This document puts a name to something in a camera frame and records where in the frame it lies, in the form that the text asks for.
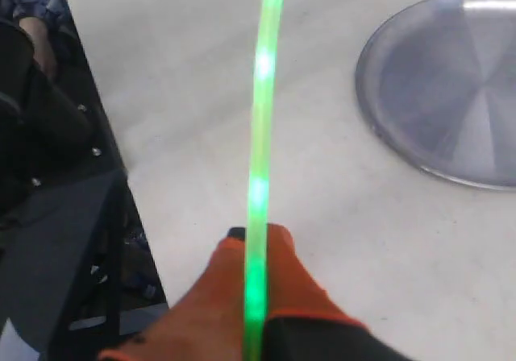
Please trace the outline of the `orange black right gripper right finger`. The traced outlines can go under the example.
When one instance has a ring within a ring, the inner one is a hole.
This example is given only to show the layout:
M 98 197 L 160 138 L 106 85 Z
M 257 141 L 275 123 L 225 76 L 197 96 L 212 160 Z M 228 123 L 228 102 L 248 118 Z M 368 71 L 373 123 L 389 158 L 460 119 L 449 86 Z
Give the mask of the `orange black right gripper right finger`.
M 341 310 L 305 269 L 290 232 L 268 225 L 265 360 L 407 360 Z

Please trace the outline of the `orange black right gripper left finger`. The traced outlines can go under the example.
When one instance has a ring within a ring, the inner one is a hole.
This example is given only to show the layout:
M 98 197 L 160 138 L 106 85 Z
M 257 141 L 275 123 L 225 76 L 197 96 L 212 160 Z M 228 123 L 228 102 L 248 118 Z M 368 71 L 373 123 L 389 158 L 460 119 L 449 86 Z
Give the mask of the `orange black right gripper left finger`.
M 158 321 L 100 360 L 241 360 L 245 229 L 232 227 L 205 271 Z

